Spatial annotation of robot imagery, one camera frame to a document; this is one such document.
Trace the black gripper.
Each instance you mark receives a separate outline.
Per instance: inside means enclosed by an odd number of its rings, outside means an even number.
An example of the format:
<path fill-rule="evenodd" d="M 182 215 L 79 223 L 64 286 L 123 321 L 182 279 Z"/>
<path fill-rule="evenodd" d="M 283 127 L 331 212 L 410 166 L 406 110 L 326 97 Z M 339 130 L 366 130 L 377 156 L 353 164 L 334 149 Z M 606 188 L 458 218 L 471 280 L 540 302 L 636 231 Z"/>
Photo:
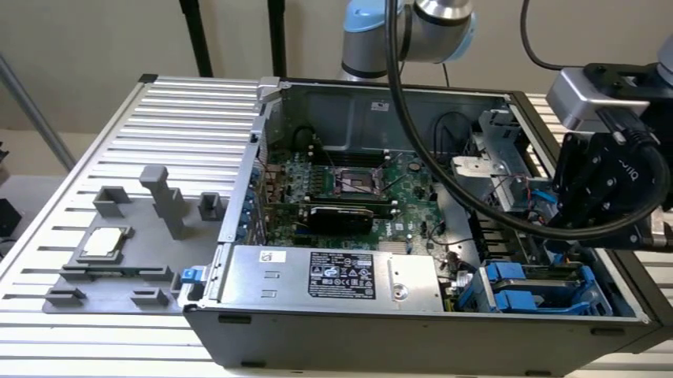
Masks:
<path fill-rule="evenodd" d="M 569 132 L 552 189 L 554 228 L 594 228 L 664 205 L 668 164 L 653 143 L 618 143 L 606 133 Z"/>

